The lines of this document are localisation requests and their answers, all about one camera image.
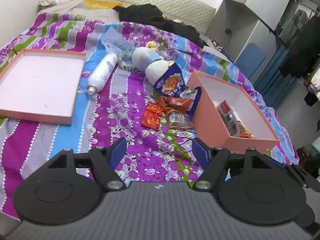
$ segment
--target white spray bottle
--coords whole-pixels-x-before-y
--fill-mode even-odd
[[[118,57],[115,53],[108,53],[96,69],[91,73],[88,78],[88,94],[93,95],[102,91],[106,85],[111,72],[118,62]]]

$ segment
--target open gift box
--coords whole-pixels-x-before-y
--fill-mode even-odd
[[[201,87],[202,95],[192,122],[197,137],[207,146],[220,146],[241,154],[244,154],[248,147],[254,147],[265,154],[279,143],[272,126],[243,88],[194,70],[188,80],[188,87],[194,89],[197,86]],[[254,139],[230,136],[216,108],[224,100],[233,107]]]

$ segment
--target metal screw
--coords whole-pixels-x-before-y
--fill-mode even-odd
[[[107,186],[111,189],[120,189],[120,188],[122,188],[122,185],[123,185],[122,182],[117,181],[117,180],[110,181],[107,184]]]
[[[196,182],[196,187],[198,189],[209,189],[211,187],[211,183],[206,180],[201,180]]]

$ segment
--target blue chair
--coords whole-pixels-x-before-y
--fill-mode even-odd
[[[250,79],[265,58],[266,54],[260,47],[254,43],[249,43],[235,61],[235,66],[240,69],[247,79]]]

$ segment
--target circular pad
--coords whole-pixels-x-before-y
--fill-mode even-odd
[[[13,204],[20,217],[60,225],[86,216],[99,200],[100,189],[94,181],[76,173],[57,172],[46,178],[31,175],[17,187]]]
[[[232,177],[221,185],[218,198],[231,216],[255,225],[292,220],[306,203],[303,189],[276,169],[252,169]]]

